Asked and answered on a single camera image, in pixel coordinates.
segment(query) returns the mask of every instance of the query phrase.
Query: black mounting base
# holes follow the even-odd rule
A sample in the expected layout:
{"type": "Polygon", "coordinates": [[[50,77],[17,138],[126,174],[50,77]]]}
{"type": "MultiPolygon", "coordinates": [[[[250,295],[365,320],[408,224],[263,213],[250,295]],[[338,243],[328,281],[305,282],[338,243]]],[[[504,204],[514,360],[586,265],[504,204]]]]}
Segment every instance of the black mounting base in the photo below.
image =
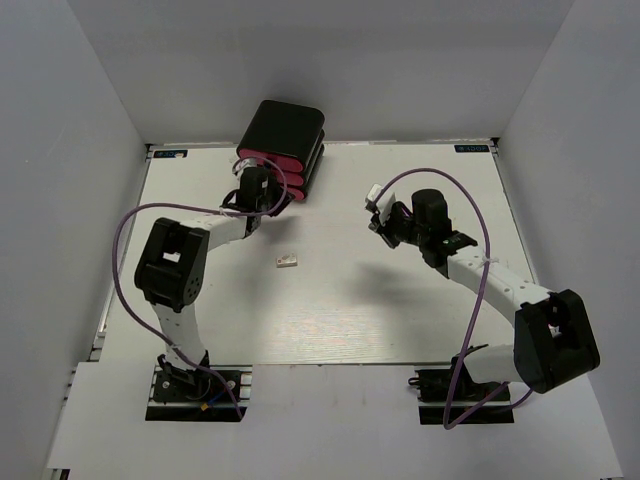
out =
{"type": "MultiPolygon", "coordinates": [[[[420,425],[442,425],[444,406],[451,380],[451,368],[448,366],[434,366],[416,370],[417,376],[410,379],[409,385],[417,387],[418,411],[420,425]]],[[[459,383],[454,395],[451,408],[451,420],[463,414],[468,408],[485,398],[499,383],[473,383],[466,381],[459,383]]],[[[500,393],[494,400],[486,403],[475,414],[466,419],[463,424],[493,424],[513,423],[511,410],[504,410],[509,406],[511,394],[509,390],[500,393]]]]}
{"type": "MultiPolygon", "coordinates": [[[[251,367],[212,367],[235,383],[232,391],[244,415],[251,393],[251,367]]],[[[220,380],[211,378],[209,388],[194,396],[193,389],[156,368],[147,403],[147,421],[239,422],[238,413],[220,380]]]]}

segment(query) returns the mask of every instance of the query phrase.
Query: white wall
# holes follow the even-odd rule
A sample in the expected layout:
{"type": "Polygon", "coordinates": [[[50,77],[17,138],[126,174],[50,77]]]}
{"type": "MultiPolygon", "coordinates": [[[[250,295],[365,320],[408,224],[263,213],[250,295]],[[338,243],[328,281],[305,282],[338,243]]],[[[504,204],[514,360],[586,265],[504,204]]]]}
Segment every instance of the white wall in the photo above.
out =
{"type": "Polygon", "coordinates": [[[265,98],[329,139],[500,135],[572,0],[69,0],[150,143],[239,141],[265,98]]]}
{"type": "Polygon", "coordinates": [[[640,478],[640,3],[577,0],[501,141],[540,280],[584,296],[591,374],[625,478],[640,478]]]}
{"type": "Polygon", "coordinates": [[[0,2],[0,59],[0,465],[29,480],[90,350],[144,146],[63,0],[0,2]]]}

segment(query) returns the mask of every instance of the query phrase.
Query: blue label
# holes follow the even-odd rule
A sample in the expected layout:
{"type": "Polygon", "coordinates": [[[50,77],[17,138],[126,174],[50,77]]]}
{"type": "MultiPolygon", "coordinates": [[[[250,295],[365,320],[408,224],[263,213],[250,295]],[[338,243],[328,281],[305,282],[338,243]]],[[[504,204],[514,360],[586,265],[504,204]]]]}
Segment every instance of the blue label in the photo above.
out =
{"type": "Polygon", "coordinates": [[[188,150],[156,150],[153,152],[153,158],[184,158],[187,156],[188,150]]]}
{"type": "Polygon", "coordinates": [[[489,147],[487,145],[454,145],[458,153],[487,153],[489,147]]]}

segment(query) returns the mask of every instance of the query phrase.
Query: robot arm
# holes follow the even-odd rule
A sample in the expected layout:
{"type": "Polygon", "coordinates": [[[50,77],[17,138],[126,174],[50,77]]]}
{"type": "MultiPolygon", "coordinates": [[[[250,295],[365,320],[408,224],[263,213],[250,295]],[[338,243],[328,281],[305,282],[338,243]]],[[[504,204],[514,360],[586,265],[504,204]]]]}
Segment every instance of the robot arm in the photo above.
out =
{"type": "MultiPolygon", "coordinates": [[[[414,193],[411,211],[390,190],[374,203],[381,190],[374,185],[366,198],[373,213],[369,228],[391,248],[417,246],[430,267],[477,293],[487,259],[474,239],[452,229],[442,193],[414,193]]],[[[600,364],[576,293],[550,292],[489,261],[485,299],[514,327],[514,344],[470,349],[464,366],[473,382],[524,382],[544,393],[600,364]]]]}
{"type": "MultiPolygon", "coordinates": [[[[184,222],[156,220],[134,277],[136,287],[143,291],[158,316],[162,333],[188,358],[207,367],[209,355],[200,340],[194,308],[202,289],[207,253],[248,237],[260,226],[259,216],[234,216],[235,212],[269,211],[282,196],[276,177],[264,167],[245,165],[238,175],[239,188],[230,192],[222,204],[228,215],[204,215],[184,222]]],[[[278,215],[291,200],[287,194],[270,215],[278,215]]],[[[194,391],[200,391],[202,383],[209,381],[206,374],[183,362],[169,346],[158,357],[158,363],[167,375],[194,391]]]]}

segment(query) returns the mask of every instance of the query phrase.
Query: white tabletop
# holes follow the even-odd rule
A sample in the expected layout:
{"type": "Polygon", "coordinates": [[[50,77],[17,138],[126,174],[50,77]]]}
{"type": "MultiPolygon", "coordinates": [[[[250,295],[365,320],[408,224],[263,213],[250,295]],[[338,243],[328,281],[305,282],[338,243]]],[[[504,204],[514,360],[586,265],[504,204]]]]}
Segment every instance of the white tabletop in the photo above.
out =
{"type": "MultiPolygon", "coordinates": [[[[233,149],[191,149],[154,159],[142,203],[216,207],[234,187],[233,149]]],[[[427,267],[416,248],[388,249],[367,229],[363,198],[373,183],[417,166],[441,168],[476,198],[493,256],[529,277],[490,154],[451,145],[328,145],[309,200],[266,219],[251,238],[207,258],[196,303],[216,364],[446,362],[457,352],[474,296],[427,267]],[[293,252],[299,265],[277,269],[293,252]]],[[[446,180],[416,175],[399,199],[439,188],[454,227],[480,239],[464,197],[446,180]]],[[[136,221],[122,272],[134,308],[157,325],[133,270],[153,221],[136,221]]],[[[485,307],[474,341],[511,342],[513,331],[485,307]]],[[[114,302],[100,362],[82,364],[49,461],[71,479],[122,478],[563,478],[620,474],[586,377],[516,412],[514,425],[420,426],[410,366],[257,365],[241,424],[145,422],[161,343],[114,302]]],[[[515,387],[516,395],[522,388],[515,387]]]]}
{"type": "MultiPolygon", "coordinates": [[[[142,203],[177,202],[216,208],[235,187],[231,148],[192,149],[183,159],[152,160],[142,203]]],[[[471,191],[489,226],[493,256],[530,277],[526,258],[490,153],[457,154],[451,145],[328,145],[317,181],[304,204],[265,219],[251,237],[209,253],[196,301],[200,334],[216,364],[395,363],[447,361],[460,348],[474,295],[429,268],[415,247],[389,249],[367,228],[364,197],[374,183],[418,166],[441,168],[471,191]],[[276,268],[293,252],[298,266],[276,268]]],[[[410,205],[421,188],[439,188],[454,228],[480,240],[467,200],[446,179],[414,175],[397,185],[410,205]]],[[[127,297],[155,322],[133,271],[152,223],[193,213],[153,209],[139,214],[122,273],[127,297]]],[[[104,355],[161,344],[134,324],[115,302],[107,318],[104,355]],[[110,349],[117,342],[117,349],[110,349]]],[[[509,324],[486,306],[476,343],[513,341],[509,324]]]]}

